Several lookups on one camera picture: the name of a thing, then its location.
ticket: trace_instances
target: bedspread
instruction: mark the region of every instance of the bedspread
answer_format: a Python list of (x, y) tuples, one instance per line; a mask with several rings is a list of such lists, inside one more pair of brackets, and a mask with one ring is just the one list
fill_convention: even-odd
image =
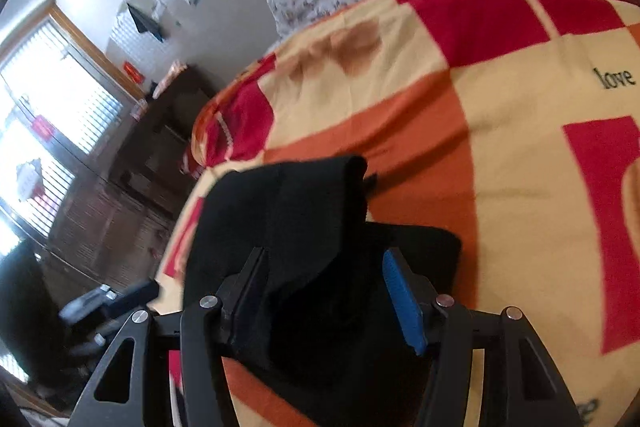
[[(226, 170), (363, 155), (378, 174), (370, 217), (458, 235), (454, 296), (523, 309), (585, 422), (613, 426), (640, 385), (639, 80), (640, 9), (619, 0), (360, 1), (198, 117), (208, 169), (157, 308), (180, 308), (202, 198)], [(243, 427), (311, 425), (241, 365), (225, 370)]]

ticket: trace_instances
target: black object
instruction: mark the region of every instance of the black object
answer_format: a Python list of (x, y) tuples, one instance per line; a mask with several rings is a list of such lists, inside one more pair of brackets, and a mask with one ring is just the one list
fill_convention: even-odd
[(156, 90), (156, 87), (158, 87), (158, 83), (157, 82), (151, 82), (151, 85), (149, 86), (148, 91), (146, 92), (145, 95), (145, 102), (146, 103), (151, 103), (154, 101), (154, 92)]
[(34, 242), (27, 239), (0, 260), (0, 338), (30, 376), (30, 386), (65, 410), (86, 383), (80, 368), (95, 365), (127, 314), (158, 294), (152, 280), (123, 294), (103, 285), (60, 311), (47, 290)]
[(18, 409), (14, 399), (0, 378), (0, 425), (6, 427), (31, 427)]
[[(69, 427), (170, 425), (166, 357), (167, 350), (178, 348), (188, 425), (238, 427), (221, 356), (234, 356), (246, 342), (266, 288), (269, 256), (255, 248), (242, 271), (223, 282), (225, 291), (203, 296), (183, 312), (132, 315), (96, 368)], [(390, 293), (397, 297), (396, 290), (403, 287), (405, 298), (413, 301), (409, 308), (419, 311), (415, 326), (424, 334), (424, 355), (431, 360), (415, 427), (462, 427), (471, 354), (480, 348), (486, 354), (480, 427), (582, 425), (564, 381), (522, 312), (467, 310), (438, 295), (397, 249), (385, 253), (387, 271), (389, 265), (396, 277)], [(394, 305), (403, 306), (396, 300)], [(406, 309), (398, 317), (403, 323)]]
[(383, 253), (401, 248), (441, 292), (460, 254), (446, 230), (366, 223), (375, 190), (366, 169), (344, 156), (226, 174), (206, 198), (186, 268), (183, 309), (222, 292), (255, 245), (269, 250), (251, 337), (234, 357), (318, 425), (390, 427), (399, 411), (410, 420), (428, 361), (396, 327)]
[[(151, 169), (148, 160), (156, 156), (162, 158), (161, 165), (178, 165), (182, 161), (184, 147), (191, 139), (191, 129), (198, 113), (215, 93), (216, 90), (197, 67), (189, 66), (180, 73), (157, 100), (149, 103), (145, 114), (127, 134), (111, 164), (108, 180), (161, 216), (172, 221), (177, 219), (195, 181), (190, 176), (167, 176), (159, 166)], [(188, 108), (187, 115), (183, 112), (185, 108)], [(164, 128), (175, 137), (175, 142), (183, 140), (184, 146), (175, 147), (173, 139), (158, 139), (157, 133)], [(132, 174), (138, 174), (151, 181), (152, 186), (161, 188), (151, 191), (158, 197), (136, 190), (130, 184)]]
[(138, 8), (132, 6), (129, 3), (127, 3), (127, 7), (129, 8), (131, 17), (133, 17), (133, 22), (136, 23), (136, 29), (138, 30), (138, 33), (149, 32), (160, 42), (164, 42), (164, 39), (162, 38), (162, 29), (155, 20), (143, 14)]

